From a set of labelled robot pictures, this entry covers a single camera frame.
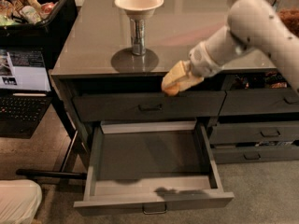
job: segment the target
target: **brown floor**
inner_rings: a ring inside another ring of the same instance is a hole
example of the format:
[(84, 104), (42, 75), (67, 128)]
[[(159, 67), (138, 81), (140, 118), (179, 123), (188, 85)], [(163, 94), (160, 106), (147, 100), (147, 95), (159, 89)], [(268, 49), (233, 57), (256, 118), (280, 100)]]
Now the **brown floor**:
[[(0, 178), (25, 178), (15, 174), (20, 168), (59, 170), (69, 141), (51, 106), (31, 139), (0, 138)], [(84, 172), (81, 159), (72, 157), (73, 171)], [(43, 202), (36, 218), (43, 224), (299, 223), (299, 161), (227, 164), (218, 169), (224, 189), (235, 194), (225, 208), (83, 217), (73, 204), (83, 199), (84, 181), (39, 177)]]

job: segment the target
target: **black bin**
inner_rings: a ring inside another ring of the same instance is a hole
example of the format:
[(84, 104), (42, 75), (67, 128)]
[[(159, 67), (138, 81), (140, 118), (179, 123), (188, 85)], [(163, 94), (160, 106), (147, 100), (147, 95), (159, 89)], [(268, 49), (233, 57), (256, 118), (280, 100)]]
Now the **black bin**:
[(50, 15), (36, 24), (0, 26), (0, 49), (41, 49), (52, 69), (78, 15), (75, 0), (37, 0), (57, 3)]

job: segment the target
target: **gray tabletop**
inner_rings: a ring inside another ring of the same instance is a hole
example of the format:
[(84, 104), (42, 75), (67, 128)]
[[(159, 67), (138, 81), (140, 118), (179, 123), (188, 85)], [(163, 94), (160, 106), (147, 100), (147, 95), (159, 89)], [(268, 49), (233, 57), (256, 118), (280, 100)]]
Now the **gray tabletop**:
[[(130, 22), (114, 0), (85, 0), (52, 74), (101, 77), (165, 74), (190, 49), (226, 22), (229, 0), (164, 0), (146, 20), (145, 56), (133, 56)], [(225, 71), (266, 70), (273, 64), (255, 50)]]

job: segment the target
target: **black laptop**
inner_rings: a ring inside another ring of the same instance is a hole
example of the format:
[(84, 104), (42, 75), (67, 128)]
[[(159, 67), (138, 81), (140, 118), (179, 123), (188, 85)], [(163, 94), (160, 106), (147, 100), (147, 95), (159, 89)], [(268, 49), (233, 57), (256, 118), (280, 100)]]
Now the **black laptop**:
[(0, 137), (31, 138), (50, 106), (41, 49), (0, 49)]

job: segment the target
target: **drawer handle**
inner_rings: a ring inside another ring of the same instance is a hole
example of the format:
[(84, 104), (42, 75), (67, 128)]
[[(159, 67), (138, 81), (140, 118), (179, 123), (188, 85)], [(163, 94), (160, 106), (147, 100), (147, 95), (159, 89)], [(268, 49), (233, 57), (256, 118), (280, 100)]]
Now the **drawer handle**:
[(283, 100), (288, 105), (299, 105), (299, 101), (288, 101), (288, 99), (286, 99), (286, 98), (284, 98)]
[(280, 137), (280, 131), (277, 131), (277, 133), (274, 134), (264, 134), (263, 131), (261, 131), (261, 135), (264, 138)]
[(243, 154), (243, 157), (247, 161), (258, 161), (261, 159), (261, 155), (259, 153), (255, 154), (254, 156), (252, 154), (251, 154), (251, 156)]
[(158, 104), (158, 105), (139, 105), (138, 109), (142, 112), (149, 112), (149, 111), (162, 111), (162, 104)]
[(159, 214), (165, 214), (168, 210), (167, 210), (167, 205), (165, 204), (164, 206), (164, 210), (160, 211), (160, 212), (146, 212), (145, 207), (142, 206), (142, 211), (145, 215), (159, 215)]

